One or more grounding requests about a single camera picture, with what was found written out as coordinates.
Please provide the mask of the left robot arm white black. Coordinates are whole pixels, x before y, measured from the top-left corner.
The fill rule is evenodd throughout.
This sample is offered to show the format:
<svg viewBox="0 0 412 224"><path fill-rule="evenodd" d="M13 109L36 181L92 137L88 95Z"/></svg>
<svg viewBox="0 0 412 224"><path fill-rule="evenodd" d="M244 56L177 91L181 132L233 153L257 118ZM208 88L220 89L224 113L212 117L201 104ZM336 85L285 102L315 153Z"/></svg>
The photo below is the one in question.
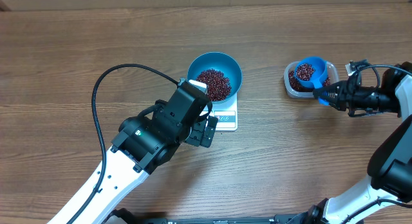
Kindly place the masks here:
<svg viewBox="0 0 412 224"><path fill-rule="evenodd" d="M218 120L204 109L212 109L207 85L182 79L169 101L124 120L99 166L51 223L104 223L181 143L209 147Z"/></svg>

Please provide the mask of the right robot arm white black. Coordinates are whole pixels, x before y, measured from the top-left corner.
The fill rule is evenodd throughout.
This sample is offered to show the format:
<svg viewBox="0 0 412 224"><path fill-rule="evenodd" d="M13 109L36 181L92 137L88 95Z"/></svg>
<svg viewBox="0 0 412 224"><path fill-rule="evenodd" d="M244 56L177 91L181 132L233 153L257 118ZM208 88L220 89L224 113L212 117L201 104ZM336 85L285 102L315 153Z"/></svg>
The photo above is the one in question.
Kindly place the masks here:
<svg viewBox="0 0 412 224"><path fill-rule="evenodd" d="M346 65L347 80L315 89L314 97L350 117L395 113L402 123L373 153L364 179L298 214L291 223L363 223L391 205L411 208L411 63L384 64L377 86L362 86L361 73L379 67L366 60L351 61Z"/></svg>

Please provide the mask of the blue plastic scoop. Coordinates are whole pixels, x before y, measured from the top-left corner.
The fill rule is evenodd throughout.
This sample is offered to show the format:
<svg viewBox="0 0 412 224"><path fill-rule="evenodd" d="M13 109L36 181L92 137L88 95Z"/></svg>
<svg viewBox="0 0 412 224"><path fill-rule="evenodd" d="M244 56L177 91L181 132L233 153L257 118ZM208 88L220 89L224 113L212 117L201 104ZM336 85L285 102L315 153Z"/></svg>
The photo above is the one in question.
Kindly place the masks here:
<svg viewBox="0 0 412 224"><path fill-rule="evenodd" d="M305 91L327 86L328 72L326 61L320 57L307 57L298 62L293 72L297 86Z"/></svg>

